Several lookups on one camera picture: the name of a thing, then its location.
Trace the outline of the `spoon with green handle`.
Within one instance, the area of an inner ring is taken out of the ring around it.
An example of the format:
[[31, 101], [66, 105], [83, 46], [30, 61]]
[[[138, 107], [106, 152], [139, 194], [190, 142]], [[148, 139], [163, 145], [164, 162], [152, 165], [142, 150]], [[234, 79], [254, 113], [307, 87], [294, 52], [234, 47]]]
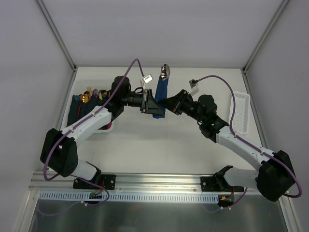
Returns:
[[161, 71], [160, 71], [160, 77], [162, 79], [162, 81], [165, 81], [166, 79], [168, 79], [170, 76], [170, 68], [168, 64], [163, 64], [161, 66]]

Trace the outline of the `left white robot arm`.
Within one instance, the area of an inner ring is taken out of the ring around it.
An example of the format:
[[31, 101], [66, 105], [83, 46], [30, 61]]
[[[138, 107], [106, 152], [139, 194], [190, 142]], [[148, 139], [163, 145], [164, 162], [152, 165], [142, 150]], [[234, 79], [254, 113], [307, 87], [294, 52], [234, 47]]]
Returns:
[[47, 176], [47, 168], [50, 168], [57, 175], [74, 176], [83, 180], [89, 188], [97, 188], [101, 183], [101, 171], [91, 163], [78, 158], [79, 145], [99, 128], [117, 119], [126, 106], [137, 107], [144, 114], [164, 115], [164, 111], [153, 97], [152, 90], [145, 87], [152, 79], [150, 74], [144, 76], [140, 81], [142, 92], [136, 93], [130, 91], [130, 82], [126, 76], [118, 76], [114, 79], [108, 99], [96, 103], [88, 114], [63, 130], [50, 129], [46, 134], [40, 157], [44, 164], [44, 179], [54, 179]]

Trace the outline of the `blue paper napkin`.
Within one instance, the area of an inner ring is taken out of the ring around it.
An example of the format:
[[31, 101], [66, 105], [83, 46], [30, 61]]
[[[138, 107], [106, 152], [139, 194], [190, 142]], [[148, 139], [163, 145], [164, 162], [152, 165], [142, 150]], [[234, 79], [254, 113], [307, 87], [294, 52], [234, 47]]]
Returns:
[[[156, 87], [156, 93], [154, 100], [156, 102], [159, 102], [160, 100], [166, 99], [168, 94], [168, 83], [169, 79], [163, 79], [161, 76], [158, 79], [157, 87]], [[159, 119], [165, 117], [166, 109], [165, 107], [160, 107], [163, 110], [163, 115], [159, 114], [153, 114], [153, 118]]]

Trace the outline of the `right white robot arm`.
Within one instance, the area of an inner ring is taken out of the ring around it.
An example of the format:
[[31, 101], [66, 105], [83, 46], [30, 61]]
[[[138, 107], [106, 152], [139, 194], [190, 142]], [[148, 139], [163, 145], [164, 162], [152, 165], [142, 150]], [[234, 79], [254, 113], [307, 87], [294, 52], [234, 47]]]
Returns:
[[289, 155], [254, 145], [234, 133], [230, 125], [217, 116], [217, 105], [211, 95], [201, 95], [197, 101], [181, 90], [173, 97], [160, 100], [159, 105], [176, 115], [185, 113], [197, 121], [204, 137], [218, 143], [246, 160], [253, 170], [226, 167], [216, 179], [216, 186], [227, 191], [232, 186], [258, 190], [266, 199], [275, 202], [296, 183]]

